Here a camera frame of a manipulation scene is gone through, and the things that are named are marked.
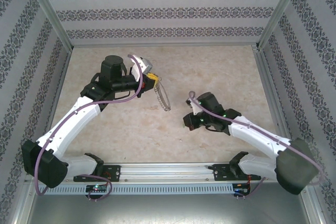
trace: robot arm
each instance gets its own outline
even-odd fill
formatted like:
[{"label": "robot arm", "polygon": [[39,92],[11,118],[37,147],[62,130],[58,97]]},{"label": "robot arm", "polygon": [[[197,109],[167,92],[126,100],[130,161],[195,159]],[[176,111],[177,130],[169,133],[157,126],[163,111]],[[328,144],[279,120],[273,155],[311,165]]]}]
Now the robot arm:
[{"label": "robot arm", "polygon": [[[240,152],[230,162],[230,171],[235,176],[244,173],[267,177],[277,180],[288,192],[299,194],[318,174],[318,170],[311,163],[279,144],[280,142],[285,143],[313,159],[305,141],[301,139],[292,141],[274,135],[258,127],[238,111],[233,109],[224,110],[222,105],[218,103],[215,96],[210,92],[200,95],[196,99],[196,102],[216,115],[234,120],[234,122],[221,120],[209,115],[201,110],[191,99],[188,99],[186,102],[193,109],[193,113],[183,118],[184,124],[189,127],[189,130],[192,131],[205,126],[207,130],[223,132],[227,135],[240,138],[268,156],[268,158],[256,157],[247,152]],[[265,134],[260,133],[260,131],[276,138],[278,142],[271,140]]]},{"label": "robot arm", "polygon": [[140,75],[143,75],[143,83],[138,97],[145,91],[154,88],[155,80],[150,78],[149,71],[152,69],[151,63],[143,58],[133,56],[139,63],[140,69],[134,64],[130,74],[126,75],[126,67],[123,59],[119,56],[107,56],[101,64],[100,73],[96,73],[91,82],[82,90],[81,97],[70,109],[70,111],[44,136],[40,137],[35,143],[26,141],[22,146],[23,161],[25,171],[34,175],[37,156],[50,140],[51,134],[63,123],[64,119],[75,111],[74,116],[70,117],[58,131],[53,140],[47,145],[41,157],[38,179],[49,188],[58,186],[65,178],[78,176],[81,174],[92,174],[100,176],[102,172],[103,160],[86,153],[83,156],[65,156],[64,153],[72,140],[78,133],[95,118],[107,106],[106,103],[93,104],[85,109],[77,111],[83,105],[96,101],[116,100],[115,94],[136,90],[139,87]]}]

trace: marble floor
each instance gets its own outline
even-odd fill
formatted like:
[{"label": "marble floor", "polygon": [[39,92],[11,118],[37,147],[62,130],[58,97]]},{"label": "marble floor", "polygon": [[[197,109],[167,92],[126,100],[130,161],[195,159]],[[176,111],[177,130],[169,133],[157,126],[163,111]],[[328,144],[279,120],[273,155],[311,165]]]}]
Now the marble floor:
[{"label": "marble floor", "polygon": [[80,91],[100,71],[107,55],[149,59],[162,77],[172,110],[165,112],[153,90],[122,104],[110,104],[70,144],[67,154],[91,152],[105,162],[227,162],[240,151],[257,149],[224,133],[190,132],[183,116],[191,112],[188,92],[210,91],[224,109],[233,108],[274,132],[268,104],[250,46],[75,48],[58,102],[54,124],[73,106]]}]

